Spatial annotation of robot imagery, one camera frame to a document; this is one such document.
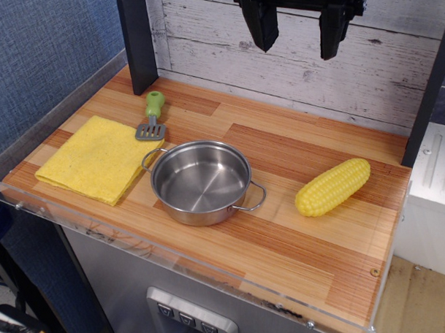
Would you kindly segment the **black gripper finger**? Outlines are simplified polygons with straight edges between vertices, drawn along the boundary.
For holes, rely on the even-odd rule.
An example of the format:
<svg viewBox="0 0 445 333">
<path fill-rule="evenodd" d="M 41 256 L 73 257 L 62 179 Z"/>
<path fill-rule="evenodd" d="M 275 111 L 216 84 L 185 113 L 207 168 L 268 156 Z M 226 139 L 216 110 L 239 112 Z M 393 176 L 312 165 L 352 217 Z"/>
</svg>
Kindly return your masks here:
<svg viewBox="0 0 445 333">
<path fill-rule="evenodd" d="M 330 60 L 336 57 L 339 44 L 345 39 L 349 18 L 346 8 L 335 5 L 321 11 L 319 17 L 321 58 Z"/>
<path fill-rule="evenodd" d="M 254 44 L 264 52 L 270 50 L 279 35 L 276 6 L 261 1 L 244 1 L 242 13 Z"/>
</svg>

